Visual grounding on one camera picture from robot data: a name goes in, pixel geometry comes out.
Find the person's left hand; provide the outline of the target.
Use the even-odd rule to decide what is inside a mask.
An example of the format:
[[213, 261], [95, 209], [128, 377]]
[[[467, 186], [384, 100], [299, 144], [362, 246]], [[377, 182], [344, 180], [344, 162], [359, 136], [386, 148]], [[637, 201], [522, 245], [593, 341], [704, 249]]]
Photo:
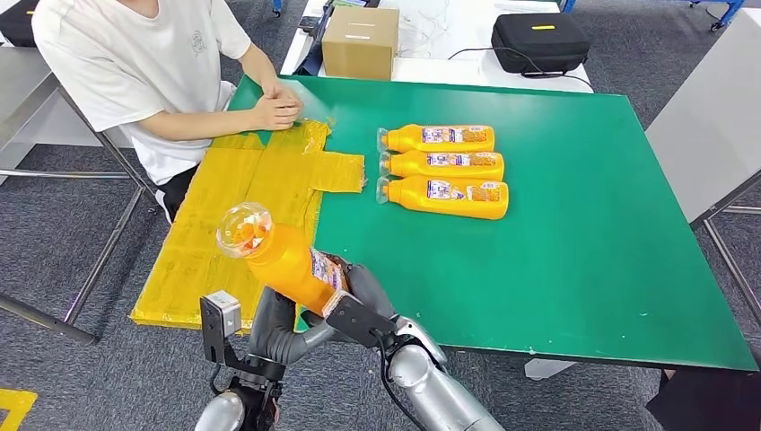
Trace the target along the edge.
[[286, 101], [288, 108], [295, 108], [300, 114], [303, 109], [301, 97], [288, 85], [283, 84], [279, 78], [263, 82], [261, 85], [263, 97], [268, 101]]

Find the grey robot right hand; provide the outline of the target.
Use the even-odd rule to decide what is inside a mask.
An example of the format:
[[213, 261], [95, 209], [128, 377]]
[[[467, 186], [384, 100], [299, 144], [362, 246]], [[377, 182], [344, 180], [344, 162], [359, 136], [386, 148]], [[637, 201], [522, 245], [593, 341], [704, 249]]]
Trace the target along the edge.
[[332, 254], [327, 254], [327, 257], [341, 267], [351, 295], [383, 317], [391, 318], [395, 315], [386, 291], [364, 264], [352, 263]]

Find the person's right hand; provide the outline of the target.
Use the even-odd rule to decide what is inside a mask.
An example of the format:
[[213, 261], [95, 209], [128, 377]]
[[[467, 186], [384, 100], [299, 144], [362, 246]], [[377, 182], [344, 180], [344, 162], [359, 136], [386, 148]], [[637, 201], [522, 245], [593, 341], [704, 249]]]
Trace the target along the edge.
[[302, 103], [298, 99], [262, 97], [249, 112], [249, 129], [285, 130], [293, 126], [301, 113]]

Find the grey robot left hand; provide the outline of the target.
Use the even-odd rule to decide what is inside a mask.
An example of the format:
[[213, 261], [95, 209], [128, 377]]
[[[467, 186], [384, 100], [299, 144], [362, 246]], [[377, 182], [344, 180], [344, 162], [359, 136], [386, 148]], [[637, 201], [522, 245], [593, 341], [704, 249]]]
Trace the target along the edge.
[[294, 301], [265, 286], [250, 327], [249, 353], [291, 365], [336, 335], [315, 312], [298, 317]]

